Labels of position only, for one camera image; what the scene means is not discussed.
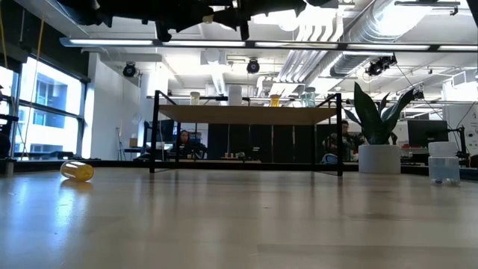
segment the shelf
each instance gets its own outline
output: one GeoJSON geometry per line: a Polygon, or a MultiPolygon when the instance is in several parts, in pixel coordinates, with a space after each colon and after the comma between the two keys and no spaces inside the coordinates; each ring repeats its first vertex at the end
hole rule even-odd
{"type": "Polygon", "coordinates": [[[159,111],[179,123],[248,125],[310,126],[335,116],[335,108],[160,105],[159,111]]]}

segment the wooden floor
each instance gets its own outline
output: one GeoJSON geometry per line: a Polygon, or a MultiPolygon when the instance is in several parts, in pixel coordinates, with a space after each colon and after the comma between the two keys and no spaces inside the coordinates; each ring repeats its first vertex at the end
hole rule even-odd
{"type": "Polygon", "coordinates": [[[478,268],[478,185],[96,169],[0,179],[0,268],[478,268]]]}

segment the white pot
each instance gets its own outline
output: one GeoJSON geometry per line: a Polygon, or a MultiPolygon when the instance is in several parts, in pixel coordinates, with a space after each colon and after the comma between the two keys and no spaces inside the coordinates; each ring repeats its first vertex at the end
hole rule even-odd
{"type": "Polygon", "coordinates": [[[400,148],[394,145],[361,145],[358,147],[360,173],[399,174],[400,148]]]}

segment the glass window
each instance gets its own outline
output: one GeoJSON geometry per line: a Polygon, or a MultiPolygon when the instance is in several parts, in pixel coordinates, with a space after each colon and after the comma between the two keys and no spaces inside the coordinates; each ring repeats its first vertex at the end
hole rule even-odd
{"type": "Polygon", "coordinates": [[[79,114],[81,82],[44,63],[38,62],[36,67],[37,61],[33,58],[23,64],[20,99],[79,114]]]}
{"type": "Polygon", "coordinates": [[[5,96],[15,95],[18,85],[18,74],[12,70],[8,70],[4,67],[0,67],[0,85],[1,94],[5,96]]]}
{"type": "Polygon", "coordinates": [[[16,152],[23,151],[24,143],[22,141],[24,141],[28,152],[66,151],[76,153],[78,138],[76,118],[20,106],[19,129],[20,131],[17,130],[15,137],[16,152]]]}

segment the potted plant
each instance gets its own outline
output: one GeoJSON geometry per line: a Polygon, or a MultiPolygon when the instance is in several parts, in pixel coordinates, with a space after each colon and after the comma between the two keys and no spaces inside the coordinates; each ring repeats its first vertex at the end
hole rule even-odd
{"type": "Polygon", "coordinates": [[[404,93],[397,103],[384,110],[388,94],[378,104],[355,83],[354,100],[357,117],[348,110],[345,114],[361,126],[368,145],[358,148],[358,170],[360,173],[400,173],[400,148],[390,145],[388,139],[397,125],[400,112],[413,100],[413,89],[404,93]]]}

